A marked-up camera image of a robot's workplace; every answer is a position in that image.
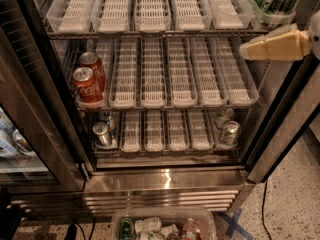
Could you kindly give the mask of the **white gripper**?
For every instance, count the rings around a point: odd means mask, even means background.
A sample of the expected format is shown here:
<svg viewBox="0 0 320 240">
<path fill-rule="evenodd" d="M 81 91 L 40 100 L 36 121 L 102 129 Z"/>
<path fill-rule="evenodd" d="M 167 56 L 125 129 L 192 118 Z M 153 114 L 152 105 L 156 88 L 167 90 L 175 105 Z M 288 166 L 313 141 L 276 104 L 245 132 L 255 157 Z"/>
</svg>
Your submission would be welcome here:
<svg viewBox="0 0 320 240">
<path fill-rule="evenodd" d="M 239 54 L 245 60 L 253 61 L 299 61 L 312 50 L 320 60 L 320 10 L 311 17 L 309 35 L 297 29 L 296 23 L 276 28 L 268 36 L 260 36 L 241 44 Z"/>
</svg>

